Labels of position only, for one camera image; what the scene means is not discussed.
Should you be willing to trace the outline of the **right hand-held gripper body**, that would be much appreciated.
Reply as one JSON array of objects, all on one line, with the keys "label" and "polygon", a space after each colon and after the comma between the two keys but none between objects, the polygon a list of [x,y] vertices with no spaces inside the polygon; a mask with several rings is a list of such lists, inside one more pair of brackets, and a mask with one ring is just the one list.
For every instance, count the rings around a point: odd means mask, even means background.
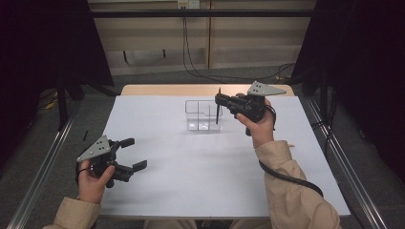
[{"label": "right hand-held gripper body", "polygon": [[263,119],[266,111],[270,111],[276,118],[275,110],[265,103],[268,95],[285,94],[287,91],[254,81],[247,94],[236,94],[237,113],[243,114],[251,121],[257,123]]}]

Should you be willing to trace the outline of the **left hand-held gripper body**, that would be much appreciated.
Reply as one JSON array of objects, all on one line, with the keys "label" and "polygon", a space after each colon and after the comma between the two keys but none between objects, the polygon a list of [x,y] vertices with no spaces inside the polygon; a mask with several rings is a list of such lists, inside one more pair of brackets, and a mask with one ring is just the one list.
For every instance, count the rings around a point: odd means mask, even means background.
[{"label": "left hand-held gripper body", "polygon": [[82,161],[89,160],[91,163],[90,170],[96,177],[101,177],[104,171],[113,165],[115,172],[107,182],[106,187],[112,188],[116,180],[128,182],[134,172],[132,171],[132,167],[119,165],[116,162],[117,150],[119,148],[121,148],[120,141],[113,141],[106,135],[103,135],[78,156],[76,167],[79,167]]}]

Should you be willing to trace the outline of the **clear plastic pen holder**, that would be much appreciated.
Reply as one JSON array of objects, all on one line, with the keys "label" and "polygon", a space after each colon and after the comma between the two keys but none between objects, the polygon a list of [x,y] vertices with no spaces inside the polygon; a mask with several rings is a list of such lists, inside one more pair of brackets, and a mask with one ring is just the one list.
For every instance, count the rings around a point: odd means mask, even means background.
[{"label": "clear plastic pen holder", "polygon": [[185,116],[188,131],[218,132],[221,129],[223,109],[220,108],[219,124],[216,124],[214,100],[186,100]]}]

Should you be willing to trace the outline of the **person's right hand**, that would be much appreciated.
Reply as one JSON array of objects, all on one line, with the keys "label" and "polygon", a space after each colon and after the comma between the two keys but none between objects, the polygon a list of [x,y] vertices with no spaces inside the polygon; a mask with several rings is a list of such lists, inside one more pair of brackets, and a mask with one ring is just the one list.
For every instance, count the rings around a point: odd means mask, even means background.
[{"label": "person's right hand", "polygon": [[274,140],[274,115],[270,110],[266,110],[264,117],[258,122],[251,121],[243,114],[237,114],[236,117],[249,129],[254,149]]}]

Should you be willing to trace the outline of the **person's left hand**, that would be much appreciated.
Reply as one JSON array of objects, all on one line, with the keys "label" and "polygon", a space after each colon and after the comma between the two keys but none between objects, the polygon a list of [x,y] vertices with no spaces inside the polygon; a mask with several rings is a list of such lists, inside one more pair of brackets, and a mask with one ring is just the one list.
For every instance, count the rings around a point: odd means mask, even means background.
[{"label": "person's left hand", "polygon": [[100,204],[104,195],[105,186],[113,176],[115,167],[111,165],[104,171],[101,177],[93,177],[90,165],[89,160],[84,160],[80,164],[78,198],[85,202]]}]

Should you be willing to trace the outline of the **white table mat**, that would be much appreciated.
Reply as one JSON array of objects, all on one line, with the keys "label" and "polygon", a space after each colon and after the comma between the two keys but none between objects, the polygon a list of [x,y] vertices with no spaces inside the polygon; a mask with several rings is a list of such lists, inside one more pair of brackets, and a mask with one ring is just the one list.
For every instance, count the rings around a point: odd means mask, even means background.
[{"label": "white table mat", "polygon": [[116,99],[104,133],[136,143],[117,162],[146,160],[146,169],[117,182],[102,201],[106,218],[264,218],[264,172],[245,128],[228,111],[216,133],[186,127],[184,96]]}]

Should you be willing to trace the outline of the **black metal stand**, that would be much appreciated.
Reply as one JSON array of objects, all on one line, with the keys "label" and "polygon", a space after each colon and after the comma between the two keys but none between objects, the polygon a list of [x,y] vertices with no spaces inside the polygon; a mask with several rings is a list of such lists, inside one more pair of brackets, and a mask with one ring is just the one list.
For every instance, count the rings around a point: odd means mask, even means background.
[{"label": "black metal stand", "polygon": [[63,77],[60,75],[57,78],[57,101],[59,110],[59,127],[58,130],[61,131],[68,120],[68,111],[66,103],[66,91],[63,84]]}]

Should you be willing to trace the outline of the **black desk leg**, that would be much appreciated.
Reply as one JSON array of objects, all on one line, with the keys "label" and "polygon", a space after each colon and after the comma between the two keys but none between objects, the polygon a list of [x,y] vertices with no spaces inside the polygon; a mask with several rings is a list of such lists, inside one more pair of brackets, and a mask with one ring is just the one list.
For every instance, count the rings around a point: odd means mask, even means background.
[{"label": "black desk leg", "polygon": [[205,52],[205,60],[206,60],[206,68],[210,69],[211,63],[211,17],[206,18],[206,52]]}]

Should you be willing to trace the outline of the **wooden background desk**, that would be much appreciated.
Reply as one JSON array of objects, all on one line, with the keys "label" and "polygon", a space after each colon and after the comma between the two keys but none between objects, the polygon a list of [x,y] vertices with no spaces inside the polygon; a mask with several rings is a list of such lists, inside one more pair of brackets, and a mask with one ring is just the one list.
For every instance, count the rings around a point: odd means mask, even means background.
[{"label": "wooden background desk", "polygon": [[90,10],[93,18],[312,17],[315,10]]}]

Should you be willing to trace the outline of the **black curtain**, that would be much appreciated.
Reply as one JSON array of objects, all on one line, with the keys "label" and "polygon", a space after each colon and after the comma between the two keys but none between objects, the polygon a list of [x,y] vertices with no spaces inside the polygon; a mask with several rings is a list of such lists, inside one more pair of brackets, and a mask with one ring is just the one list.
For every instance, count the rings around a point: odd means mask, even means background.
[{"label": "black curtain", "polygon": [[114,84],[88,0],[0,0],[0,168],[33,121],[40,94],[62,81]]},{"label": "black curtain", "polygon": [[333,87],[405,183],[405,0],[316,0],[292,80]]}]

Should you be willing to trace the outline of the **aluminium frame rail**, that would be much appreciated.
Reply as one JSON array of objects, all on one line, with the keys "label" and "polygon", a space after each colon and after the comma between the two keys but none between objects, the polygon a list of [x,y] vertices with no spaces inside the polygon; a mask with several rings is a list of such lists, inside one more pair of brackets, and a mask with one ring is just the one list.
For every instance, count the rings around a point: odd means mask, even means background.
[{"label": "aluminium frame rail", "polygon": [[73,126],[75,118],[77,116],[78,110],[82,102],[75,102],[71,114],[67,117],[66,123],[62,126],[60,130],[57,131],[53,143],[48,150],[39,171],[36,173],[30,188],[26,192],[23,199],[20,201],[16,211],[14,212],[10,223],[6,229],[24,229],[29,216],[32,213],[33,207],[35,206],[39,196],[44,188],[44,185],[50,175],[51,169],[57,159],[64,142],[70,133]]},{"label": "aluminium frame rail", "polygon": [[318,122],[319,130],[325,137],[327,147],[335,157],[346,181],[356,197],[360,207],[365,214],[372,229],[388,229],[372,198],[353,169],[348,157],[341,147],[331,127],[326,123],[326,119],[321,117],[321,110],[313,99],[308,100],[309,108],[315,120]]}]

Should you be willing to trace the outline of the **white wall socket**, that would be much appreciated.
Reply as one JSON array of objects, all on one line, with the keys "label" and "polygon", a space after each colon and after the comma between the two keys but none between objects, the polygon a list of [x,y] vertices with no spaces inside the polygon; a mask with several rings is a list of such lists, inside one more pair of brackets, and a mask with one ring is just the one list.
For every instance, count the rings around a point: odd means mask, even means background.
[{"label": "white wall socket", "polygon": [[201,7],[200,0],[177,0],[177,4],[181,10],[198,10]]}]

